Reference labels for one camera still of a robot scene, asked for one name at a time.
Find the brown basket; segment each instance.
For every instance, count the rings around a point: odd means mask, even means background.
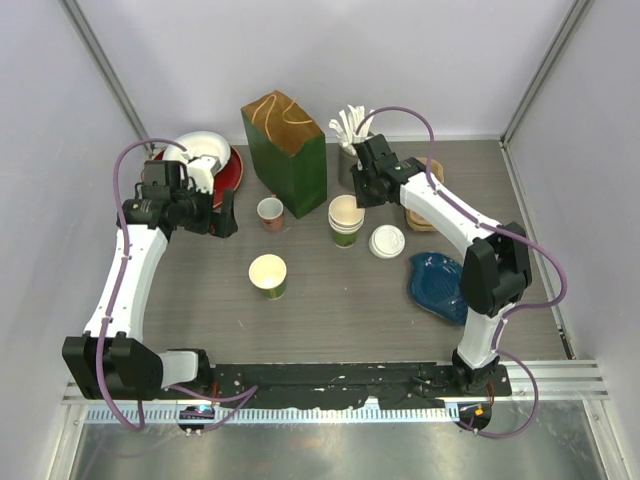
[[[425,165],[427,164],[427,159],[425,157],[416,157],[416,159]],[[442,165],[439,162],[431,160],[431,172],[436,176],[440,183],[444,184],[444,168],[442,168]],[[415,230],[416,232],[436,231],[436,228],[433,225],[427,222],[416,212],[405,210],[405,216],[407,218],[407,224],[409,225],[411,230]]]

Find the stacked cups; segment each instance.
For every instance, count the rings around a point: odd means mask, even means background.
[[[329,204],[331,237],[340,248],[349,248],[358,238],[364,223],[364,208],[358,208],[356,197],[340,195]]]

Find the green paper bag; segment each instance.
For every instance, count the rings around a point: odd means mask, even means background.
[[[242,107],[258,178],[296,217],[327,200],[324,133],[295,100],[275,90]]]

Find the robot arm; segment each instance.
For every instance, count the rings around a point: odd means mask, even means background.
[[[398,161],[382,135],[354,146],[359,158],[352,170],[358,206],[387,201],[402,205],[431,222],[465,258],[460,289],[469,313],[452,360],[461,386],[469,390],[482,387],[499,360],[492,339],[502,313],[531,284],[526,247],[479,226],[497,227],[499,223],[468,206],[437,180],[432,186],[425,167],[415,158]],[[501,228],[524,235],[516,223]]]
[[[142,344],[142,321],[160,258],[178,227],[218,237],[238,230],[233,191],[224,194],[220,212],[212,211],[214,175],[220,163],[203,156],[181,161],[145,163],[135,198],[123,203],[129,232],[129,260],[112,311],[105,340],[103,368],[114,399],[157,398],[160,389],[176,383],[210,383],[209,361],[202,350],[171,350],[156,354]],[[62,355],[86,398],[102,398],[97,384],[97,338],[120,272],[124,234],[118,229],[116,251],[107,282],[82,337],[67,337]]]

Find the cup lid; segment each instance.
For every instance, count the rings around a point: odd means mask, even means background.
[[[382,225],[371,236],[375,249],[385,257],[395,257],[404,250],[404,234],[398,227]]]

